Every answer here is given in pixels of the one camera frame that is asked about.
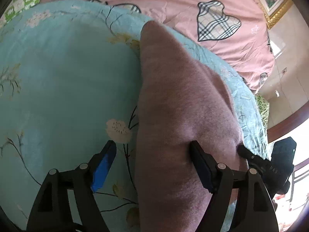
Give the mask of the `mauve knitted sweater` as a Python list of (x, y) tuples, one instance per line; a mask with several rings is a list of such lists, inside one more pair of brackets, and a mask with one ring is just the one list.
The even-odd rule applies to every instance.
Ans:
[(245, 171), (242, 133), (221, 77), (193, 59), (165, 27), (141, 31), (135, 184), (142, 231), (195, 231), (211, 194), (188, 158), (198, 141), (217, 162)]

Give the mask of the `turquoise floral quilt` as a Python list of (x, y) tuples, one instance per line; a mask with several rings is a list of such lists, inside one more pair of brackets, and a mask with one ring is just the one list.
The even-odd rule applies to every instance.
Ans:
[(117, 145), (95, 196), (111, 231), (139, 231), (132, 185), (148, 17), (81, 0), (36, 5), (1, 29), (1, 208), (25, 229), (50, 169)]

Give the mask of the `green patterned fabric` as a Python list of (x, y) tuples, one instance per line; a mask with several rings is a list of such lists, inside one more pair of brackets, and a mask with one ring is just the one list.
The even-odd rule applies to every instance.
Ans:
[(269, 121), (269, 111), (270, 105), (269, 102), (259, 93), (255, 95), (255, 100), (258, 106), (258, 110), (261, 116), (261, 120), (265, 130), (268, 129), (268, 121)]

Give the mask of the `pink bedsheet with plaid hearts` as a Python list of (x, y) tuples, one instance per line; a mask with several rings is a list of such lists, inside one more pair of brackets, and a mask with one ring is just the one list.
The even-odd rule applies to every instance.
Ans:
[(274, 67), (266, 20), (257, 0), (88, 1), (130, 9), (173, 28), (225, 60), (254, 93)]

